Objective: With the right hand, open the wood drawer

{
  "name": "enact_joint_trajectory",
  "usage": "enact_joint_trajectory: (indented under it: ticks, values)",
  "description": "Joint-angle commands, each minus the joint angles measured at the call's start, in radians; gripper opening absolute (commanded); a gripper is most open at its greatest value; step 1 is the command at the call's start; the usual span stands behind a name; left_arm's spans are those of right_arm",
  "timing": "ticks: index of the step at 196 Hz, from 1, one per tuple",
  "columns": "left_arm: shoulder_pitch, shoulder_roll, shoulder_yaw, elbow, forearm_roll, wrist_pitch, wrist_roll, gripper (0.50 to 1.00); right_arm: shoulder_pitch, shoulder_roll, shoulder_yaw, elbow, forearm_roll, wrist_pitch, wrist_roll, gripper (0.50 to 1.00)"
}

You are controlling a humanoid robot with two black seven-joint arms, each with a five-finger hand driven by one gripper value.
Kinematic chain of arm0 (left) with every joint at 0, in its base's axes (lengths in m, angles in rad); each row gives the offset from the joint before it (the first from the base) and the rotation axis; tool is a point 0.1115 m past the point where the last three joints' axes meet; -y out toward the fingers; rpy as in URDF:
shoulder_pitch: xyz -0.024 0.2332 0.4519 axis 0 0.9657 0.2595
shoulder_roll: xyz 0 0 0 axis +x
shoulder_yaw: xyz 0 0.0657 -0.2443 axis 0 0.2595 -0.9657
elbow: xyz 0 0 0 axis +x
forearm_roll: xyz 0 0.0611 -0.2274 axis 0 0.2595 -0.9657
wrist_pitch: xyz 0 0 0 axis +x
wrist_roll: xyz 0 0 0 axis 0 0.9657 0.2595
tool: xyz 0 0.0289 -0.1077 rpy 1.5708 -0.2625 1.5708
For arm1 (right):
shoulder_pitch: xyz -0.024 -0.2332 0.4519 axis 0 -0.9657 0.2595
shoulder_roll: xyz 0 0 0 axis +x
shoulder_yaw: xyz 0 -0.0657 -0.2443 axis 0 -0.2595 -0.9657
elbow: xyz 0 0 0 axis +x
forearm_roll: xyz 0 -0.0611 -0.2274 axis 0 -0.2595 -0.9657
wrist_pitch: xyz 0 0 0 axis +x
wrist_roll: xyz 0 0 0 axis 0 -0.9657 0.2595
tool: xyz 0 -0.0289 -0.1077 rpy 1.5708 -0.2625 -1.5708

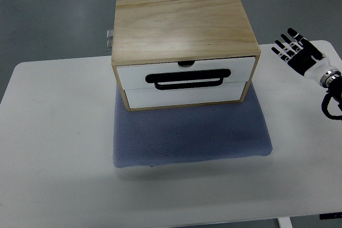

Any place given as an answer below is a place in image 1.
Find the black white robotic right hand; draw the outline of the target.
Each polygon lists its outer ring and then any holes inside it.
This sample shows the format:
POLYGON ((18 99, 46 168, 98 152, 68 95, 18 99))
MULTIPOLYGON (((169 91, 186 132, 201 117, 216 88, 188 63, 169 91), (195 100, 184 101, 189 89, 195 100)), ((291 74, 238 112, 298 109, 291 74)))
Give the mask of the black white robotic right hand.
POLYGON ((272 47, 271 50, 288 66, 304 77, 311 78, 319 75, 319 79, 327 70, 332 69, 329 59, 310 41, 293 28, 289 28, 287 33, 296 42, 285 34, 281 34, 286 44, 276 40, 277 47, 272 47))

